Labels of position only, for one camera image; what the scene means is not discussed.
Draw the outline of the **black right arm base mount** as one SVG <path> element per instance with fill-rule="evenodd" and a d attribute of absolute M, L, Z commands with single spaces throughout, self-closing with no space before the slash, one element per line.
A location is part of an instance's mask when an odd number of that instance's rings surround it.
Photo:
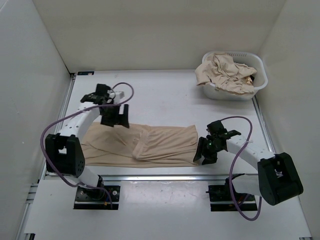
<path fill-rule="evenodd" d="M 231 198 L 227 175 L 218 175 L 214 180 L 208 181 L 206 193 L 209 196 L 211 212 L 237 212 Z M 247 193 L 234 193 L 235 200 L 242 212 L 255 212 L 258 210 L 254 195 Z"/>

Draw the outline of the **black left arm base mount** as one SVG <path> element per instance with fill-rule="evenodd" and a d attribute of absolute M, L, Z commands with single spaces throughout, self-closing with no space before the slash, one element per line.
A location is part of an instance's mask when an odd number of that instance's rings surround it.
<path fill-rule="evenodd" d="M 112 203 L 110 203 L 110 198 L 104 190 L 79 186 L 76 190 L 73 208 L 75 210 L 118 210 L 121 186 L 104 185 L 104 189 L 109 193 Z"/>

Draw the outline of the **beige trousers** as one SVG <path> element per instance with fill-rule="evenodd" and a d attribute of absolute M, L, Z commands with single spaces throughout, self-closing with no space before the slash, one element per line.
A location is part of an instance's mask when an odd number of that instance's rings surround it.
<path fill-rule="evenodd" d="M 81 142 L 87 166 L 125 168 L 193 167 L 197 146 L 195 125 L 125 128 L 95 122 Z"/>

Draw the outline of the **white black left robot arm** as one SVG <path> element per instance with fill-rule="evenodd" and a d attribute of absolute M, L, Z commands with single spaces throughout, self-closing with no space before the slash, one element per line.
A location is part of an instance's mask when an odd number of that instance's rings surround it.
<path fill-rule="evenodd" d="M 91 124 L 98 117 L 107 127 L 129 127 L 127 100 L 122 91 L 115 91 L 106 84 L 97 84 L 95 91 L 84 95 L 77 111 L 60 121 L 67 121 L 56 134 L 47 131 L 58 124 L 57 121 L 45 128 L 40 137 L 40 147 L 46 160 L 46 170 L 57 174 L 67 185 L 86 189 L 93 200 L 110 200 L 103 179 L 86 167 L 81 141 Z"/>

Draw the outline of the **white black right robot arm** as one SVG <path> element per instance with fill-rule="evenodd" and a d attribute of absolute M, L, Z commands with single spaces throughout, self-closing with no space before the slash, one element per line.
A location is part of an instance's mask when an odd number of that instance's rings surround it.
<path fill-rule="evenodd" d="M 238 173 L 225 180 L 224 193 L 230 200 L 249 194 L 259 196 L 275 206 L 303 193 L 304 187 L 288 153 L 265 150 L 237 130 L 228 131 L 220 120 L 207 125 L 207 131 L 208 135 L 198 140 L 194 161 L 202 159 L 203 165 L 215 164 L 218 153 L 226 151 L 257 170 L 256 175 Z"/>

